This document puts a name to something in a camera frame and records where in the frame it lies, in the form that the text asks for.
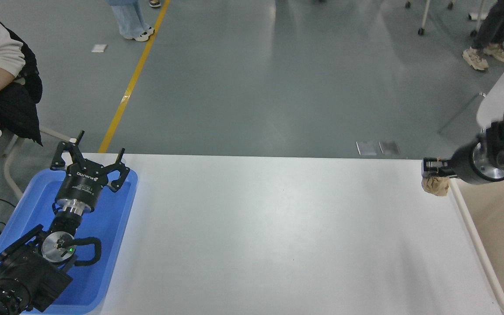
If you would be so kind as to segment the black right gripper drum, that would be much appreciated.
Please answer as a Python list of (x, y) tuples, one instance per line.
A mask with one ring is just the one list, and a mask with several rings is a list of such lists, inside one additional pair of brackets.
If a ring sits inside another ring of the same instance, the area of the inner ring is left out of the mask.
[(475, 168), (473, 152), (478, 142), (473, 141), (458, 148), (450, 158), (449, 167), (456, 177), (468, 184), (486, 184), (487, 181)]

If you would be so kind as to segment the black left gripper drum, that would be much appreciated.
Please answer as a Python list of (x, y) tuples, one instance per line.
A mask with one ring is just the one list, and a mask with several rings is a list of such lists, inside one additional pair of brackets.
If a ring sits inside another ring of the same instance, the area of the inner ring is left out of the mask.
[(104, 186), (109, 182), (108, 174), (109, 169), (92, 160), (70, 164), (55, 203), (64, 207), (67, 201), (76, 200), (83, 203), (86, 210), (95, 209)]

